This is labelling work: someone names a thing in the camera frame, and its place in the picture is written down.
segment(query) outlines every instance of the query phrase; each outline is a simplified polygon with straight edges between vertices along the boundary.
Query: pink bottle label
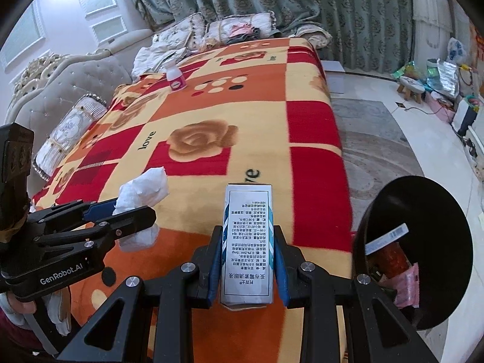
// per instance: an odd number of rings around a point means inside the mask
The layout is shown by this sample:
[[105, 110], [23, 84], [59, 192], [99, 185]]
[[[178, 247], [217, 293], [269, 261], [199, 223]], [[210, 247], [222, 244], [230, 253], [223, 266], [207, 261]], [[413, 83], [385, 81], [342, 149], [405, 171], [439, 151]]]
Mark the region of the pink bottle label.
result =
[[169, 83], [170, 83], [170, 87], [173, 91], [181, 90], [182, 88], [186, 87], [186, 81], [185, 81], [185, 77], [183, 75], [177, 77], [176, 79], [174, 79], [172, 81], [169, 81]]

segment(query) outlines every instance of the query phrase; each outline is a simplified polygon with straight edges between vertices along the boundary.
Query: small wooden stool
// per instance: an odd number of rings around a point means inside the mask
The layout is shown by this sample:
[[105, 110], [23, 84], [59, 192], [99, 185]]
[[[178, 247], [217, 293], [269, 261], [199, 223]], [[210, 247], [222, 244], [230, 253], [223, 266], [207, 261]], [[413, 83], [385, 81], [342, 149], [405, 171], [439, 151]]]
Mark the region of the small wooden stool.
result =
[[396, 91], [398, 93], [405, 91], [405, 95], [403, 96], [405, 101], [413, 97], [417, 103], [422, 103], [422, 94], [425, 92], [425, 87], [412, 78], [400, 76], [400, 86], [398, 86]]

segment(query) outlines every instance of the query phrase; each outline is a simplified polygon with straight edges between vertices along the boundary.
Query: white bottle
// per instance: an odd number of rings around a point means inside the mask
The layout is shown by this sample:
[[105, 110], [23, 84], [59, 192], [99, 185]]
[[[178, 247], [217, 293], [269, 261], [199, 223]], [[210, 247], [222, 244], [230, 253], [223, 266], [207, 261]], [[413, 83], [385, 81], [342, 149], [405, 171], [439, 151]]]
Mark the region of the white bottle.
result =
[[177, 67], [177, 62], [174, 59], [168, 60], [163, 64], [163, 68], [166, 69], [166, 80], [170, 83], [172, 91], [181, 90], [186, 87], [185, 77]]

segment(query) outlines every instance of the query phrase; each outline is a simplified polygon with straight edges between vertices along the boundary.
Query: silver screw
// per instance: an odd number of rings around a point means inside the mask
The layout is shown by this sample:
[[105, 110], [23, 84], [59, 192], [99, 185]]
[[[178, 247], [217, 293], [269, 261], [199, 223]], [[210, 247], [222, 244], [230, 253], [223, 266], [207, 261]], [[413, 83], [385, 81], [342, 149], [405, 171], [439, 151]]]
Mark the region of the silver screw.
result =
[[181, 266], [181, 271], [184, 273], [190, 273], [193, 270], [195, 270], [195, 263], [186, 262]]
[[304, 271], [313, 271], [316, 268], [313, 262], [303, 262], [301, 264], [301, 269]]
[[126, 286], [132, 288], [139, 284], [139, 278], [136, 276], [131, 276], [126, 279]]
[[363, 285], [368, 285], [371, 282], [371, 278], [368, 274], [358, 274], [356, 276], [356, 279], [359, 283], [362, 283]]

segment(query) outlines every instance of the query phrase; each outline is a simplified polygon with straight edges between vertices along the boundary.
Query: human hand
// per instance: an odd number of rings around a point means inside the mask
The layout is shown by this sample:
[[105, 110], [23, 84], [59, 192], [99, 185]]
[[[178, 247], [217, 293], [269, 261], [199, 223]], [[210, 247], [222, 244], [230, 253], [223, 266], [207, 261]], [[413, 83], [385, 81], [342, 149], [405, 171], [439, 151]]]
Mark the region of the human hand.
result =
[[[57, 331], [67, 336], [71, 331], [71, 294], [69, 288], [43, 296], [47, 314], [56, 325]], [[30, 330], [30, 326], [25, 320], [25, 314], [34, 314], [37, 310], [35, 302], [19, 302], [12, 292], [0, 294], [0, 308], [7, 318], [16, 326]]]

